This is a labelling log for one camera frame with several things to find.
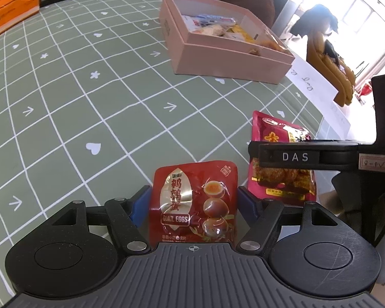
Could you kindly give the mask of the red quail eggs packet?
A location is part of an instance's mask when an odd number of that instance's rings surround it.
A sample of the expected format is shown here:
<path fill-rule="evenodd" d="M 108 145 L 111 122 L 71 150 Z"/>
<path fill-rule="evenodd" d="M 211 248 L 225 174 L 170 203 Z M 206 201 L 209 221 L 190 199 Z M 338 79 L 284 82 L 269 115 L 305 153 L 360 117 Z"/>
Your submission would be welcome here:
<path fill-rule="evenodd" d="M 233 243 L 238 169 L 230 161 L 166 166 L 155 171 L 149 242 Z"/>

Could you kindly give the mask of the blue pink candy bag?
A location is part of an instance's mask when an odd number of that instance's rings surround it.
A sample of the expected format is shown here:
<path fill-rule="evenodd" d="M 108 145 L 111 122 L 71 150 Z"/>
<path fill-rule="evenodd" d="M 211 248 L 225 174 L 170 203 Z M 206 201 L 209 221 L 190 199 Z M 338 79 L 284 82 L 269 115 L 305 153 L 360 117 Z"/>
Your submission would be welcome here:
<path fill-rule="evenodd" d="M 221 15 L 200 14 L 200 15 L 197 15 L 195 18 L 202 26 L 217 24 L 220 26 L 231 27 L 236 25 L 236 21 L 234 18 L 225 17 Z"/>

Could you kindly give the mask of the red meat snack packet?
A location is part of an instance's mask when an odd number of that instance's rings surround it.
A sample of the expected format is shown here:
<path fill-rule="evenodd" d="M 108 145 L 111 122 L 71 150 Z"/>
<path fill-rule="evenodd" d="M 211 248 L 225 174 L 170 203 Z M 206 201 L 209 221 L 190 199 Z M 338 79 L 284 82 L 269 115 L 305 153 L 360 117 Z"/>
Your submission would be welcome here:
<path fill-rule="evenodd" d="M 278 199 L 285 204 L 302 206 L 316 201 L 316 179 L 313 170 L 300 164 L 312 159 L 308 152 L 283 149 L 272 152 L 266 143 L 310 141 L 310 132 L 296 124 L 260 111 L 252 114 L 252 137 L 247 188 L 259 199 Z"/>

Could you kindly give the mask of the green grid table mat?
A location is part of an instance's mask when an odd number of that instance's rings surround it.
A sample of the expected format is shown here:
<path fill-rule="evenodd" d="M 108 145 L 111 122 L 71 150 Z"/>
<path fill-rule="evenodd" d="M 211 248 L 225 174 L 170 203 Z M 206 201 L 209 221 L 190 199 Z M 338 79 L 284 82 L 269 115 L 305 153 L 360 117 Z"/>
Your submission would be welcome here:
<path fill-rule="evenodd" d="M 173 163 L 227 160 L 247 182 L 256 110 L 328 130 L 289 79 L 173 73 L 162 0 L 68 0 L 0 35 L 0 306 L 8 250 L 65 204 L 130 197 Z"/>

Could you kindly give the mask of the long biscuit packet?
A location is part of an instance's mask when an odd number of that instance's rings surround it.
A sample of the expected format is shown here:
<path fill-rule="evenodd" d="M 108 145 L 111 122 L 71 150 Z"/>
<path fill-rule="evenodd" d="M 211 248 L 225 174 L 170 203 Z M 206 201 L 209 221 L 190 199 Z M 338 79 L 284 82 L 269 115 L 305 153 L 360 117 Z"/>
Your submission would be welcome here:
<path fill-rule="evenodd" d="M 256 33 L 255 35 L 249 35 L 249 33 L 245 31 L 244 38 L 246 42 L 290 54 L 290 51 L 278 42 L 275 36 L 267 28 L 263 28 L 260 33 Z"/>

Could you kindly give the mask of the pink cardboard box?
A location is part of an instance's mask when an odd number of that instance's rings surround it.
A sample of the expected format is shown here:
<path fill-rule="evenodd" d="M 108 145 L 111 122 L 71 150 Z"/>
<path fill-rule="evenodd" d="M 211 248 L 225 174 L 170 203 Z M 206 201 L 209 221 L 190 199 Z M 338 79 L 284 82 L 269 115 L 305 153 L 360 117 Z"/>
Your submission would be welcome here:
<path fill-rule="evenodd" d="M 217 31 L 189 32 L 181 16 L 200 14 L 232 17 L 249 35 L 260 33 L 263 28 L 270 31 L 252 12 L 233 4 L 219 0 L 163 0 L 159 20 L 175 73 L 277 84 L 290 70 L 295 59 L 291 52 L 285 54 L 229 39 Z"/>

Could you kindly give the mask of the yellow snack packet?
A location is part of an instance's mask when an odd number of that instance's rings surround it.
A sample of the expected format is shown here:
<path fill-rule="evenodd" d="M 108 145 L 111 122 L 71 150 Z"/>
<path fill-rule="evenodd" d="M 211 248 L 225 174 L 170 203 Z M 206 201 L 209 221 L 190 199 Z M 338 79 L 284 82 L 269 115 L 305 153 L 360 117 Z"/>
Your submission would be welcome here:
<path fill-rule="evenodd" d="M 224 37 L 227 37 L 229 39 L 238 40 L 242 42 L 248 42 L 251 44 L 255 44 L 256 41 L 253 37 L 251 37 L 241 26 L 234 25 L 230 27 L 225 34 Z"/>

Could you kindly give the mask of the white red snack packet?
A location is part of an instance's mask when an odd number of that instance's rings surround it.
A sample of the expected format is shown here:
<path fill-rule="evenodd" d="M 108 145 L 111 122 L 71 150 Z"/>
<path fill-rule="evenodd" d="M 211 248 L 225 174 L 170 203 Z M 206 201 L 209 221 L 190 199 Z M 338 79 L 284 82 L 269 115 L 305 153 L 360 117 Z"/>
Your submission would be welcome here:
<path fill-rule="evenodd" d="M 186 28 L 189 32 L 202 33 L 202 29 L 204 28 L 204 26 L 201 24 L 198 18 L 189 15 L 182 15 L 181 18 L 184 21 Z"/>

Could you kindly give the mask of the orange tissue pack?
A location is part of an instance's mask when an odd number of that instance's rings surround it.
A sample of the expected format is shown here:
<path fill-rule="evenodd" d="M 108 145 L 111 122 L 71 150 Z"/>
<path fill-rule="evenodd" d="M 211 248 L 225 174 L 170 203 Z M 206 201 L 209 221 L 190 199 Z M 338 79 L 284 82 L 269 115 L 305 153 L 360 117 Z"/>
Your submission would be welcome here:
<path fill-rule="evenodd" d="M 39 12 L 39 0 L 0 0 L 0 35 Z"/>

